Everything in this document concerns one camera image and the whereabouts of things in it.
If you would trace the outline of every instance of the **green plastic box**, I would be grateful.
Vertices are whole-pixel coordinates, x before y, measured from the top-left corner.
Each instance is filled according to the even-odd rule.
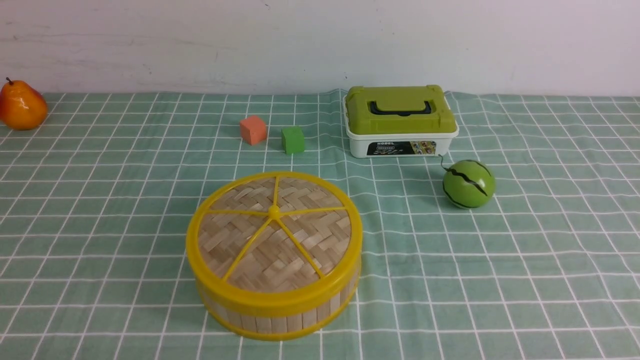
[[[344,106],[356,158],[444,155],[459,132],[438,85],[355,86]]]

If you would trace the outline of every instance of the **box lid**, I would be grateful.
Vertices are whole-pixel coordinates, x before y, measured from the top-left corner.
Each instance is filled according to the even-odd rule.
[[[456,121],[442,89],[355,86],[345,98],[349,130],[358,135],[454,133]]]

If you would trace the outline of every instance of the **woven bamboo lid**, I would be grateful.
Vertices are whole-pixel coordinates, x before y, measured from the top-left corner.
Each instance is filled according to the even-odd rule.
[[[199,211],[203,265],[239,290],[283,293],[332,277],[353,238],[357,244],[348,258],[360,255],[355,207],[336,187],[306,174],[266,173],[237,181]]]

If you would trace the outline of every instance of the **green checkered tablecloth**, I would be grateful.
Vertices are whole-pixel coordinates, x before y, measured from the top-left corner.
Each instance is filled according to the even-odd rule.
[[[469,211],[438,158],[352,157],[344,94],[46,94],[42,127],[0,128],[0,358],[640,358],[638,98],[447,93],[445,164],[498,181]],[[247,115],[267,142],[241,141]],[[198,204],[270,170],[335,183],[364,223],[356,297],[284,343],[207,316],[184,256]]]

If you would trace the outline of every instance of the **toy watermelon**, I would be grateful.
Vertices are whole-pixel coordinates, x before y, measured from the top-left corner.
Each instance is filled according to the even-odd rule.
[[[493,197],[495,178],[489,168],[476,160],[461,160],[446,168],[442,180],[445,195],[463,209],[479,208]]]

